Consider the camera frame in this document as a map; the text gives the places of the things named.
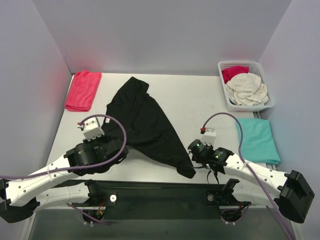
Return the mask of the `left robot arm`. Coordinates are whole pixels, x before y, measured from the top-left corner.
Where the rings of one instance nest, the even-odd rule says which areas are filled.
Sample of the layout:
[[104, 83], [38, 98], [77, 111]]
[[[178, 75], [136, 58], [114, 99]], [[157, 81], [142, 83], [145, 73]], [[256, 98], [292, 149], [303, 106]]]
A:
[[77, 144], [46, 167], [18, 179], [0, 179], [0, 216], [17, 223], [39, 210], [61, 204], [98, 206], [104, 201], [97, 182], [86, 180], [76, 185], [61, 184], [84, 175], [107, 172], [129, 153], [119, 139], [100, 137]]

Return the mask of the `black t shirt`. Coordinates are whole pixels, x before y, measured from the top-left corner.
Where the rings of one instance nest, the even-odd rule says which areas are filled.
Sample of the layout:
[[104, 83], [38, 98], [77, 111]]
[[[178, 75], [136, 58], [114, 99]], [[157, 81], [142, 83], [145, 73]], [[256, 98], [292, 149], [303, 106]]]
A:
[[131, 77], [106, 106], [106, 114], [122, 124], [127, 146], [191, 179], [196, 171], [189, 154], [148, 88], [148, 83]]

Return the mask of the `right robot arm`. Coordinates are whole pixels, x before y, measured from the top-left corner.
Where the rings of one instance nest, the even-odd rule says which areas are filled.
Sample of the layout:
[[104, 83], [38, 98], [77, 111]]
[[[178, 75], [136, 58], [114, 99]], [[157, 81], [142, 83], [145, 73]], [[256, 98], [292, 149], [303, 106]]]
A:
[[199, 139], [194, 140], [188, 150], [194, 162], [208, 167], [214, 173], [249, 182], [249, 186], [236, 183], [236, 188], [230, 186], [223, 189], [221, 197], [225, 203], [239, 201], [263, 206], [276, 204], [287, 219], [299, 224], [305, 222], [315, 193], [302, 173], [296, 170], [290, 173], [272, 170], [242, 160], [238, 154], [225, 148], [214, 149], [204, 145]]

